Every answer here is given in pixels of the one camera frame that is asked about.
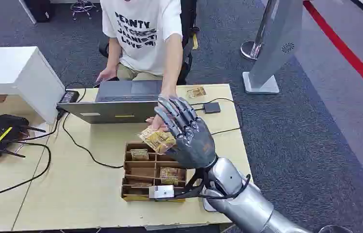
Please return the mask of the person's left hand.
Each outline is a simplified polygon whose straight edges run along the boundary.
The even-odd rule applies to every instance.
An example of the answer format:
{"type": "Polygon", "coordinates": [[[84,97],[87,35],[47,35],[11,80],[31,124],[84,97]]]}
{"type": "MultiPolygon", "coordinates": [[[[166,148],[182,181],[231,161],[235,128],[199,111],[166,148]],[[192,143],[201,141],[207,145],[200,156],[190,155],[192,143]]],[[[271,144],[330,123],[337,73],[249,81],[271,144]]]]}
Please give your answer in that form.
{"type": "Polygon", "coordinates": [[[155,131],[168,132],[168,127],[160,116],[150,117],[145,122],[155,131]]]}

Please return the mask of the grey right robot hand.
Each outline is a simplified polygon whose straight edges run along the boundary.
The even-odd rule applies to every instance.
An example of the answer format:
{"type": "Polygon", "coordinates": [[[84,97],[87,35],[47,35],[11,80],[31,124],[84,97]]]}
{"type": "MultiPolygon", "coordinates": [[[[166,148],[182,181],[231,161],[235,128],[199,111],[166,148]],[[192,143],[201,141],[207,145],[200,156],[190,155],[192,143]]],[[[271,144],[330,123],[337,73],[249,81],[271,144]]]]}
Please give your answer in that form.
{"type": "Polygon", "coordinates": [[[155,113],[162,119],[175,145],[165,153],[186,168],[206,168],[217,160],[215,142],[205,121],[182,97],[158,98],[155,113]]]}

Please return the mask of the person's right hand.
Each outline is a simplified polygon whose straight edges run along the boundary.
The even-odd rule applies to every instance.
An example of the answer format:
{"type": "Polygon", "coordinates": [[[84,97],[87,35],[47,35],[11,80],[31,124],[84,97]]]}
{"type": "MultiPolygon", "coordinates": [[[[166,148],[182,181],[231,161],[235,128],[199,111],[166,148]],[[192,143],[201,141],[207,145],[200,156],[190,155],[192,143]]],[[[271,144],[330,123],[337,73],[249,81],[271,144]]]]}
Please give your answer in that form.
{"type": "Polygon", "coordinates": [[[116,76],[117,76],[116,67],[106,67],[103,71],[100,72],[99,76],[96,79],[96,83],[110,80],[116,76]]]}

